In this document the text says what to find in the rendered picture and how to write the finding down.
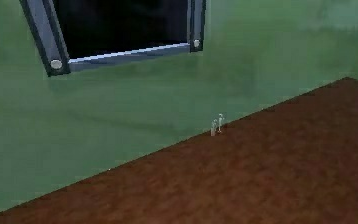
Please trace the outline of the grey framed dark window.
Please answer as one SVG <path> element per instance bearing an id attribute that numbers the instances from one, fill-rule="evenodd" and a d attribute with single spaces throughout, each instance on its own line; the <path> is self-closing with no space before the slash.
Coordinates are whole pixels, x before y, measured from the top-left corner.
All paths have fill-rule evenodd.
<path id="1" fill-rule="evenodd" d="M 49 77 L 204 48 L 207 0 L 19 0 Z"/>

